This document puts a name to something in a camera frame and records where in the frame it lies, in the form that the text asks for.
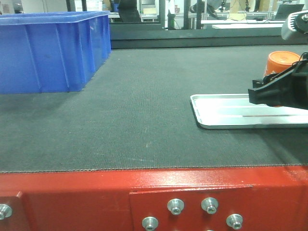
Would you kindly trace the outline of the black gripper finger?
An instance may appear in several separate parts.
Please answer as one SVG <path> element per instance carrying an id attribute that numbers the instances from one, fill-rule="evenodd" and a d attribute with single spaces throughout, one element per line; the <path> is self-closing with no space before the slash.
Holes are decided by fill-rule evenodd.
<path id="1" fill-rule="evenodd" d="M 294 79 L 292 77 L 264 77 L 253 80 L 248 89 L 249 102 L 268 106 L 295 106 Z"/>
<path id="2" fill-rule="evenodd" d="M 283 86 L 301 87 L 301 80 L 295 79 L 293 76 L 296 67 L 296 65 L 293 65 L 280 73 L 272 73 L 263 77 L 263 79 L 252 80 L 252 87 L 265 87 L 282 77 Z"/>

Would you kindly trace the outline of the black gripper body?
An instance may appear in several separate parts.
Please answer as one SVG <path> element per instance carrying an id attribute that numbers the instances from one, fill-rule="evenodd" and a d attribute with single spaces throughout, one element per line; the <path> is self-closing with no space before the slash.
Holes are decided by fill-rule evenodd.
<path id="1" fill-rule="evenodd" d="M 292 65 L 291 103 L 289 107 L 308 109 L 308 53 L 304 52 L 300 60 Z"/>

